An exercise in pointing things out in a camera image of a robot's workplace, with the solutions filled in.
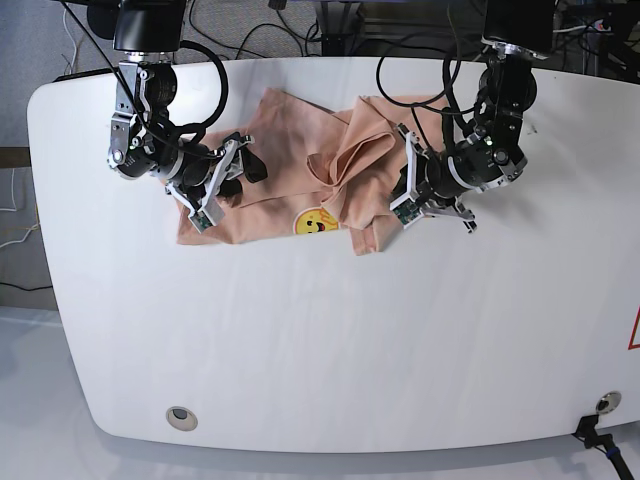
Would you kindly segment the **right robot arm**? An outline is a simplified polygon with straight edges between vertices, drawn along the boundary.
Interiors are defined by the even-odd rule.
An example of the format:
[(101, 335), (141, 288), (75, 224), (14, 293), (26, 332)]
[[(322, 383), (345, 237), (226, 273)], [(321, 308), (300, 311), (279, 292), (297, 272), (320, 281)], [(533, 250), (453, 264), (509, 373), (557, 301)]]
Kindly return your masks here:
[[(114, 74), (116, 105), (111, 118), (109, 167), (125, 179), (145, 174), (158, 178), (201, 229), (220, 222), (218, 198), (242, 191), (243, 180), (258, 183), (268, 176), (249, 147), (250, 135), (233, 132), (217, 148), (204, 135), (222, 115), (230, 93), (220, 58), (209, 48), (184, 39), (183, 1), (121, 1), (113, 33), (115, 50), (126, 54)], [(169, 107), (178, 79), (166, 54), (187, 49), (204, 54), (214, 65), (220, 96), (213, 112), (199, 122), (177, 125)]]

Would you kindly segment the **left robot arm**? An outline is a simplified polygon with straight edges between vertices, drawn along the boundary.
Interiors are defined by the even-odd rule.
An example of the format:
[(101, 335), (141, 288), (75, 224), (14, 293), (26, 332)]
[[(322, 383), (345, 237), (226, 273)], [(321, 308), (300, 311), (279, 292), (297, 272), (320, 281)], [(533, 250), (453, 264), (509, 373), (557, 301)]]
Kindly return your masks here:
[(473, 106), (461, 109), (454, 94), (462, 63), (459, 36), (442, 64), (438, 96), (447, 106), (437, 108), (431, 100), (407, 103), (412, 113), (424, 109), (440, 115), (444, 148), (435, 151), (423, 129), (398, 125), (407, 164), (390, 209), (404, 227), (425, 217), (452, 217), (474, 232), (475, 216), (462, 195), (504, 187), (521, 176), (527, 164), (519, 146), (523, 114), (537, 95), (532, 64), (551, 52), (555, 8), (553, 1), (487, 2), (481, 35), (486, 69)]

